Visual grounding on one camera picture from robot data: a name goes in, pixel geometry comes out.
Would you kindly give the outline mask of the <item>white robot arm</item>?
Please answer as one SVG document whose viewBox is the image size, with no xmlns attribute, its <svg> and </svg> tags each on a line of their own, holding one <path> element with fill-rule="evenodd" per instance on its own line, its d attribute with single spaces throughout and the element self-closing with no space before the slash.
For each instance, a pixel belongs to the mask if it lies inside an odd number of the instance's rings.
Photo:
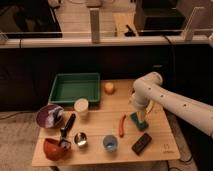
<svg viewBox="0 0 213 171">
<path fill-rule="evenodd" d="M 161 87 L 162 83 L 158 72 L 136 79 L 131 95 L 133 106 L 142 111 L 154 101 L 213 139 L 213 106 L 168 91 Z"/>
</svg>

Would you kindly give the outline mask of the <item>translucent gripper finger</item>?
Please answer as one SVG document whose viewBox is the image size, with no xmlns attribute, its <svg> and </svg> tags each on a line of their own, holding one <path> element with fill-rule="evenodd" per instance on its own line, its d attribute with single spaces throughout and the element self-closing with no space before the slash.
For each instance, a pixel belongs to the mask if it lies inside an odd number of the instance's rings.
<svg viewBox="0 0 213 171">
<path fill-rule="evenodd" d="M 142 108 L 138 111 L 138 118 L 139 118 L 140 124 L 145 122 L 146 115 L 147 115 L 147 111 L 145 108 Z"/>
</svg>

